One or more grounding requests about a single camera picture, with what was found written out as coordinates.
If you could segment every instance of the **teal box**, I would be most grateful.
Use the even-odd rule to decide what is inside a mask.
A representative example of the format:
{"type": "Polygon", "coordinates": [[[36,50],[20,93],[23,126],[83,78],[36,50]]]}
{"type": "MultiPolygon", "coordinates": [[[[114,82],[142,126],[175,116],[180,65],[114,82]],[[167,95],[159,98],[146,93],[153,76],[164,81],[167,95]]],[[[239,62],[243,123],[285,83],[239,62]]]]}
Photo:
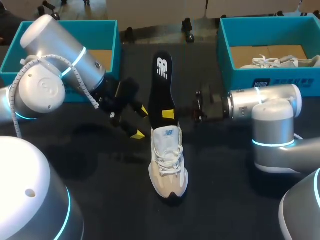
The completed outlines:
{"type": "Polygon", "coordinates": [[[320,96],[320,67],[235,68],[230,47],[275,45],[301,45],[308,59],[320,55],[319,21],[314,16],[222,18],[217,58],[226,90],[295,84],[303,97],[320,96]]]}
{"type": "MultiPolygon", "coordinates": [[[[6,54],[0,68],[0,77],[4,85],[12,84],[18,72],[22,69],[21,59],[27,57],[27,53],[20,46],[20,40],[32,21],[21,23],[13,42],[6,54]]],[[[115,79],[120,78],[121,42],[116,20],[84,20],[84,21],[59,21],[59,23],[88,50],[112,50],[110,70],[107,75],[115,79]]],[[[65,102],[87,102],[87,98],[76,93],[72,88],[66,87],[65,102]]]]}

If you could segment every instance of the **sneaker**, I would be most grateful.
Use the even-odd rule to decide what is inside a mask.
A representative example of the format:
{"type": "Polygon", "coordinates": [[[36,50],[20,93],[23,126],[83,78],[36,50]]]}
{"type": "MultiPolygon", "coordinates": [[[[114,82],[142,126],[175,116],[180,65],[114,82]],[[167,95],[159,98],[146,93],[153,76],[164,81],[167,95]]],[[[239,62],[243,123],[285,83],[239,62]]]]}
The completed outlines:
{"type": "Polygon", "coordinates": [[[293,58],[281,64],[281,68],[316,68],[320,67],[320,56],[315,56],[312,59],[297,59],[293,58]]]}
{"type": "Polygon", "coordinates": [[[151,129],[149,175],[156,192],[164,199],[180,198],[188,186],[185,169],[182,130],[179,126],[151,129]]]}
{"type": "Polygon", "coordinates": [[[320,67],[320,56],[315,56],[312,59],[297,59],[294,56],[285,56],[281,59],[269,58],[265,56],[262,58],[252,59],[252,65],[241,67],[242,69],[268,69],[268,68],[302,68],[302,67],[320,67]]]}
{"type": "Polygon", "coordinates": [[[286,63],[292,59],[295,59],[294,56],[286,56],[281,59],[278,58],[268,58],[260,55],[262,58],[252,59],[252,65],[246,65],[241,67],[241,69],[270,69],[270,68],[283,68],[282,64],[286,63]]]}

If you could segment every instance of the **black insole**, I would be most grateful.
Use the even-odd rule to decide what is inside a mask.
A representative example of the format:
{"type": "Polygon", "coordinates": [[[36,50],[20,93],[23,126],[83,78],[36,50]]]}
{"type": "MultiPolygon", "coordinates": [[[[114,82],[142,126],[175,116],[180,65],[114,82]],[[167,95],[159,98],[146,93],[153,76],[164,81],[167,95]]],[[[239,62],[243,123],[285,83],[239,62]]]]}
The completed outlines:
{"type": "Polygon", "coordinates": [[[175,111],[171,94],[173,61],[168,52],[159,51],[152,62],[152,86],[149,97],[148,113],[151,127],[155,130],[166,126],[178,126],[176,117],[163,116],[163,111],[175,111]]]}

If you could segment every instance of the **robotic arm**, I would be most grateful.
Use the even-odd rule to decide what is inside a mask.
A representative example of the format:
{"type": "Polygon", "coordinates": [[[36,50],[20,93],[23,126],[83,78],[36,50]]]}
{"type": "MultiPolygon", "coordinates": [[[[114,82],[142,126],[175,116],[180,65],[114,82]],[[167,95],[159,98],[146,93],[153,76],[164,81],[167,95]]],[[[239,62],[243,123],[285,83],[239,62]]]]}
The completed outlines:
{"type": "Polygon", "coordinates": [[[254,163],[263,172],[310,174],[320,168],[320,138],[303,140],[294,133],[302,110],[296,85],[235,90],[225,98],[204,88],[194,106],[197,122],[252,119],[254,163]]]}
{"type": "Polygon", "coordinates": [[[0,124],[12,119],[21,138],[18,121],[40,118],[64,102],[64,83],[86,95],[96,109],[109,115],[114,127],[121,127],[130,138],[145,135],[121,117],[130,105],[141,117],[148,113],[136,100],[139,85],[128,78],[118,81],[51,16],[36,20],[24,33],[20,45],[28,57],[12,86],[0,89],[0,124]]]}

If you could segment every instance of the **black tabletop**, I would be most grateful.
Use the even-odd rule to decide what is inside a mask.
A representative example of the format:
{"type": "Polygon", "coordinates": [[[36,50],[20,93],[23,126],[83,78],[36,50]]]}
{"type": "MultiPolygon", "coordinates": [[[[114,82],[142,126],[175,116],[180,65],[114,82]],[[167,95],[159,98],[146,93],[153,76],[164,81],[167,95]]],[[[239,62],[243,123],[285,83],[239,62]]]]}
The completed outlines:
{"type": "MultiPolygon", "coordinates": [[[[197,43],[123,45],[121,76],[140,83],[139,98],[148,106],[153,54],[166,50],[173,59],[175,103],[189,106],[200,82],[224,91],[215,49],[197,43]]],[[[303,99],[295,131],[304,138],[320,135],[318,103],[303,99]]],[[[130,110],[124,115],[150,131],[148,119],[140,120],[130,110]]],[[[225,121],[194,129],[191,119],[179,121],[189,172],[179,206],[162,202],[152,186],[150,141],[128,139],[89,104],[64,104],[23,124],[21,131],[43,151],[79,203],[85,240],[282,240],[279,204],[298,179],[253,167],[250,123],[225,121]]],[[[0,128],[0,135],[14,136],[13,126],[0,128]]]]}

